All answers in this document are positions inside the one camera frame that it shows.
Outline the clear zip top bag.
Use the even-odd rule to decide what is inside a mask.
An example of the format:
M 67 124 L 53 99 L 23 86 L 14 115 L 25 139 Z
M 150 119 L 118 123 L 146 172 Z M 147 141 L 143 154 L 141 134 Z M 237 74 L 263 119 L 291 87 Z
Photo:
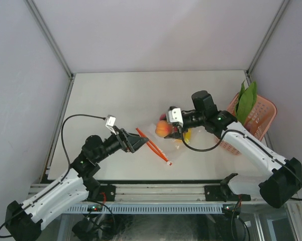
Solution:
M 165 139 L 155 134 L 156 125 L 151 123 L 147 126 L 140 126 L 136 131 L 141 137 L 147 137 L 147 146 L 168 166 L 171 166 L 185 152 L 186 146 L 182 140 Z

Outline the orange fake peach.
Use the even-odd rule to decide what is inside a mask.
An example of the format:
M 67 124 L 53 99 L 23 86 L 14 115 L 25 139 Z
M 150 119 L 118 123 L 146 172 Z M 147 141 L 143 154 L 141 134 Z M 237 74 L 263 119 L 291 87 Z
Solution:
M 164 138 L 172 133 L 172 125 L 165 120 L 160 120 L 155 129 L 155 134 L 161 138 Z

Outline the red fake tomato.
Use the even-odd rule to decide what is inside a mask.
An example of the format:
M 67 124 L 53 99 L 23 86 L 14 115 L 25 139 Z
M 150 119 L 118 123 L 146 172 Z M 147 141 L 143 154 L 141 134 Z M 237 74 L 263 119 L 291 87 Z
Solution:
M 167 118 L 166 118 L 166 113 L 163 113 L 161 116 L 160 116 L 160 118 L 159 118 L 159 120 L 161 121 L 167 121 Z

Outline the green fake leafy vegetable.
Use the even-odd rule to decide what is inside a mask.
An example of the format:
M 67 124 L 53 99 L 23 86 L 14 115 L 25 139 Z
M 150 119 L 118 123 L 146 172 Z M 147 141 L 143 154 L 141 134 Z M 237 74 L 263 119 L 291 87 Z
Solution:
M 257 101 L 257 83 L 252 82 L 248 88 L 245 88 L 244 82 L 241 85 L 240 92 L 238 94 L 237 103 L 235 106 L 235 114 L 238 122 L 242 125 L 245 124 L 246 118 L 253 109 Z

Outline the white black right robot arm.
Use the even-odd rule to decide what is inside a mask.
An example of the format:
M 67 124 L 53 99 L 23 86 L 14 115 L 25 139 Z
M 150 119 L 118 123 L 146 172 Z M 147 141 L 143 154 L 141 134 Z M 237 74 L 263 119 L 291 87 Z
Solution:
M 274 208 L 282 207 L 302 189 L 302 165 L 296 158 L 287 159 L 277 154 L 237 121 L 228 111 L 218 110 L 212 96 L 205 90 L 191 96 L 194 109 L 183 111 L 171 106 L 166 121 L 177 129 L 168 138 L 184 140 L 183 134 L 191 128 L 204 127 L 220 142 L 226 142 L 243 154 L 260 170 L 259 177 L 232 173 L 220 182 L 224 201 L 235 197 L 260 195 Z

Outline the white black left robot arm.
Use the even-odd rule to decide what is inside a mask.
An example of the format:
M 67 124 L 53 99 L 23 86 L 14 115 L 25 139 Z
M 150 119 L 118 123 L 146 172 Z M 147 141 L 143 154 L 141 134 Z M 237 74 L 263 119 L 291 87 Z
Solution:
M 118 150 L 134 153 L 148 142 L 147 137 L 118 129 L 102 140 L 89 136 L 80 154 L 55 181 L 31 198 L 7 207 L 5 228 L 15 240 L 37 240 L 42 231 L 71 206 L 100 195 L 100 184 L 94 175 L 99 163 Z

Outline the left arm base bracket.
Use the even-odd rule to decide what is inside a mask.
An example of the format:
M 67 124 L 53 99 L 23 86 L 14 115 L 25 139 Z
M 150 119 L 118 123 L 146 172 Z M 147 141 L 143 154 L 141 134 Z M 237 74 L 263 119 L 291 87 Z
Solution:
M 98 185 L 89 190 L 88 201 L 97 201 L 106 203 L 107 201 L 113 202 L 116 196 L 116 186 L 107 184 L 107 185 Z

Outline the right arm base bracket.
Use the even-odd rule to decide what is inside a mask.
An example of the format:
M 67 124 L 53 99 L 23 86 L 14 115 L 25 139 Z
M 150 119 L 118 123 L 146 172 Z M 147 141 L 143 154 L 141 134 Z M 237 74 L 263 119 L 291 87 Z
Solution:
M 240 198 L 242 201 L 251 201 L 251 196 L 247 194 L 235 194 L 228 187 L 230 180 L 236 177 L 237 173 L 232 173 L 223 179 L 219 185 L 206 185 L 204 187 L 205 198 L 208 202 L 213 201 L 238 201 Z

